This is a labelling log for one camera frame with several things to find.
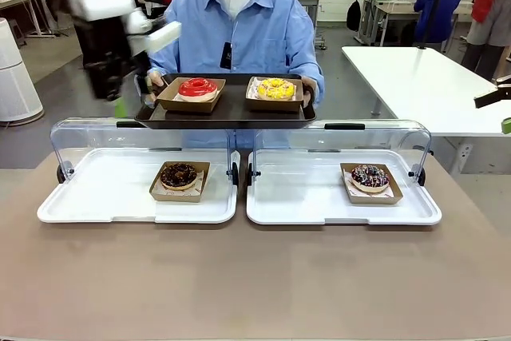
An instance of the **workbench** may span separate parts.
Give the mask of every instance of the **workbench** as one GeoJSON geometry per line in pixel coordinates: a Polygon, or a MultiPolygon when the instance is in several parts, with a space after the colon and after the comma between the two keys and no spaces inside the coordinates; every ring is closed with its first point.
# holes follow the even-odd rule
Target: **workbench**
{"type": "Polygon", "coordinates": [[[376,94],[373,117],[382,104],[401,120],[417,121],[434,137],[459,137],[450,172],[459,174],[475,137],[503,137],[501,123],[511,117],[511,101],[476,109],[476,96],[495,86],[432,49],[343,47],[343,52],[376,94]]]}
{"type": "Polygon", "coordinates": [[[0,338],[511,335],[509,243],[433,157],[432,228],[260,227],[245,188],[222,225],[43,224],[56,167],[0,204],[0,338]]]}
{"type": "MultiPolygon", "coordinates": [[[[378,37],[378,28],[381,25],[382,36],[380,46],[385,42],[385,36],[389,22],[419,19],[420,13],[414,11],[415,0],[363,0],[362,17],[355,35],[355,40],[365,46],[375,46],[378,37]]],[[[458,23],[459,15],[470,15],[472,13],[471,2],[461,2],[453,14],[453,30],[450,38],[442,45],[442,52],[446,52],[452,45],[454,31],[458,23]]]]}
{"type": "MultiPolygon", "coordinates": [[[[35,28],[35,33],[30,34],[27,37],[28,38],[55,38],[55,35],[51,33],[50,28],[48,26],[46,26],[46,29],[50,32],[49,33],[42,32],[41,27],[39,26],[39,21],[38,21],[37,15],[35,13],[34,6],[32,5],[32,2],[30,0],[0,0],[0,10],[7,8],[7,7],[15,6],[20,3],[28,3],[28,5],[29,5],[28,11],[29,11],[29,15],[30,15],[30,20],[34,24],[34,28],[35,28]]],[[[39,10],[39,12],[42,14],[41,16],[42,16],[43,20],[46,20],[46,16],[42,13],[42,10],[39,10]]]]}
{"type": "Polygon", "coordinates": [[[307,13],[311,17],[312,24],[314,24],[314,28],[316,31],[315,38],[315,47],[320,48],[321,50],[326,50],[327,46],[325,43],[325,38],[322,34],[318,33],[318,12],[319,12],[319,1],[320,0],[298,0],[300,4],[306,8],[307,13]]]}

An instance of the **blue button-up shirt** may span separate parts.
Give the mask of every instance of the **blue button-up shirt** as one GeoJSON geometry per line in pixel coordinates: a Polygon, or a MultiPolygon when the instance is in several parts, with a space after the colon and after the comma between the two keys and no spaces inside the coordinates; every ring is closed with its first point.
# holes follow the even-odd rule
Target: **blue button-up shirt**
{"type": "MultiPolygon", "coordinates": [[[[293,73],[314,79],[318,84],[315,104],[323,99],[325,83],[315,57],[315,29],[298,0],[251,0],[235,20],[222,0],[172,0],[165,16],[168,22],[181,23],[181,36],[150,55],[152,70],[161,74],[293,73]],[[232,48],[231,69],[220,67],[226,43],[232,48]]],[[[237,136],[240,144],[243,134],[237,136]]]]}

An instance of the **red icing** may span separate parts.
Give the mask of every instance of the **red icing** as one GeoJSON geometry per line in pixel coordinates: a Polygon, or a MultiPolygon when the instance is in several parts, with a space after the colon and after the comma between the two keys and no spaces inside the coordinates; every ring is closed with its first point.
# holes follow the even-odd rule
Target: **red icing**
{"type": "Polygon", "coordinates": [[[215,92],[217,88],[216,84],[212,81],[197,77],[181,84],[179,86],[179,95],[188,97],[204,96],[207,93],[215,92]]]}

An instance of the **white plastic tray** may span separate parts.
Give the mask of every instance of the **white plastic tray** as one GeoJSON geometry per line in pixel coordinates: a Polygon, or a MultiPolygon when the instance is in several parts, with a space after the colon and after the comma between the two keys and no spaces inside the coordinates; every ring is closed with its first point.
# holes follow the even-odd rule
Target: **white plastic tray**
{"type": "MultiPolygon", "coordinates": [[[[219,224],[236,210],[238,188],[226,175],[225,150],[158,152],[149,149],[94,149],[71,180],[58,185],[38,209],[46,223],[148,221],[219,224]],[[209,161],[200,203],[155,201],[149,187],[165,161],[209,161]]],[[[240,166],[240,154],[232,161],[240,166]]]]}
{"type": "Polygon", "coordinates": [[[426,189],[411,182],[404,159],[392,151],[261,150],[257,170],[261,176],[247,197],[248,217],[257,224],[434,225],[442,218],[426,189]],[[352,204],[341,177],[343,162],[385,164],[403,198],[395,205],[352,204]]]}

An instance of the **donut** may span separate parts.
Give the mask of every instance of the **donut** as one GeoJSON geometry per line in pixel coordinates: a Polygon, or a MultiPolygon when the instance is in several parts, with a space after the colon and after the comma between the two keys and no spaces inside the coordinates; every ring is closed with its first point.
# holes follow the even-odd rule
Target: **donut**
{"type": "Polygon", "coordinates": [[[358,165],[351,171],[353,185],[362,192],[380,193],[390,185],[389,175],[374,165],[358,165]]]}
{"type": "Polygon", "coordinates": [[[283,79],[265,79],[258,85],[257,95],[263,100],[291,100],[295,96],[295,86],[283,79]]]}
{"type": "Polygon", "coordinates": [[[191,188],[196,180],[197,170],[185,163],[169,165],[160,175],[163,186],[171,191],[184,191],[191,188]]]}
{"type": "Polygon", "coordinates": [[[196,77],[181,84],[177,92],[184,101],[201,103],[214,99],[217,91],[218,87],[213,81],[196,77]]]}

